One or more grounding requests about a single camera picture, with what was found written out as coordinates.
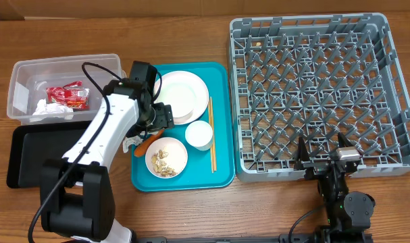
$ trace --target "nuts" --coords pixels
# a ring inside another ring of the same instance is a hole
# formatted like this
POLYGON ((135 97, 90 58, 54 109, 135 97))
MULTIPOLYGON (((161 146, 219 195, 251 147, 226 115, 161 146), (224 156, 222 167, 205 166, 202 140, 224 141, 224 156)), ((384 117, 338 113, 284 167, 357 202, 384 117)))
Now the nuts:
POLYGON ((177 175, 177 173, 173 168, 168 167, 167 163, 163 160, 167 156, 169 156, 169 153, 161 149, 152 156, 153 171, 159 173, 163 177, 173 177, 177 175))

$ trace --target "clear plastic bin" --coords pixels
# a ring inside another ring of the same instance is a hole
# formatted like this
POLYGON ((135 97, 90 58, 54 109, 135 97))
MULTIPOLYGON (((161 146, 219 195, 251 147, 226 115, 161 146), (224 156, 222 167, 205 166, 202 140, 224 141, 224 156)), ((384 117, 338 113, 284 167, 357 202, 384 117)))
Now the clear plastic bin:
MULTIPOLYGON (((11 82, 9 83, 8 117, 20 120, 22 125, 92 120, 101 104, 102 96, 82 71, 82 63, 85 61, 102 65, 115 74, 122 76, 120 59, 116 54, 81 55, 19 61, 14 65, 11 82), (62 114, 32 115, 39 100, 46 99, 47 101, 46 88, 62 87, 78 80, 82 81, 83 87, 90 89, 89 110, 75 110, 72 113, 62 114), (74 116, 72 119, 64 119, 63 117, 67 115, 74 116), (30 118, 44 119, 33 121, 30 118)), ((101 88, 114 79, 111 74, 96 67, 87 66, 86 69, 101 88)))

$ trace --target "wooden tabletop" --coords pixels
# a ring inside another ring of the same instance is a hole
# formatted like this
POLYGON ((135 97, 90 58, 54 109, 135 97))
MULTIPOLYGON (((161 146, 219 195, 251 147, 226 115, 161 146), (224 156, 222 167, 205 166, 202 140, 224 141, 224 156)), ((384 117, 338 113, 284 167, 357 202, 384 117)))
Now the wooden tabletop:
MULTIPOLYGON (((410 12, 385 13, 410 95, 410 12)), ((14 63, 69 55, 116 53, 129 70, 133 60, 152 64, 217 61, 227 66, 229 22, 234 16, 120 18, 0 22, 0 242, 27 242, 39 207, 39 189, 10 189, 5 180, 11 135, 20 123, 6 116, 14 63)), ((118 151, 110 171, 116 218, 139 236, 168 238, 278 236, 302 214, 318 206, 316 182, 235 180, 227 188, 142 193, 130 181, 130 154, 118 151)), ((375 242, 410 242, 410 173, 395 178, 348 180, 351 191, 372 195, 375 242)), ((304 220, 295 232, 312 232, 325 214, 304 220)), ((43 232, 37 242, 61 242, 43 232)))

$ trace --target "small orange object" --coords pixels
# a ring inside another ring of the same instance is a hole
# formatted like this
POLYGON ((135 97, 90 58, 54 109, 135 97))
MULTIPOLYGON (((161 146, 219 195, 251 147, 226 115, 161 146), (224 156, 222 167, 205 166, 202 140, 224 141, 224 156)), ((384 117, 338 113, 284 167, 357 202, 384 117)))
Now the small orange object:
POLYGON ((138 145, 136 147, 136 150, 134 150, 134 156, 142 157, 143 155, 145 155, 149 146, 151 146, 151 144, 155 142, 163 134, 163 132, 164 132, 164 129, 160 130, 157 134, 150 136, 148 139, 143 141, 142 144, 138 145))

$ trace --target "gray basket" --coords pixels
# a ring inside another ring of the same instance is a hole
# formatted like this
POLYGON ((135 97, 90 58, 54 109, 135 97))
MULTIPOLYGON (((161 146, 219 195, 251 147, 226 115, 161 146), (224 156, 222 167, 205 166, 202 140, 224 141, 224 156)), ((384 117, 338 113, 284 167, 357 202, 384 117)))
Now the gray basket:
POLYGON ((328 159, 343 132, 362 154, 352 177, 410 171, 410 100, 380 13, 242 18, 230 23, 236 172, 297 180, 297 138, 328 159))

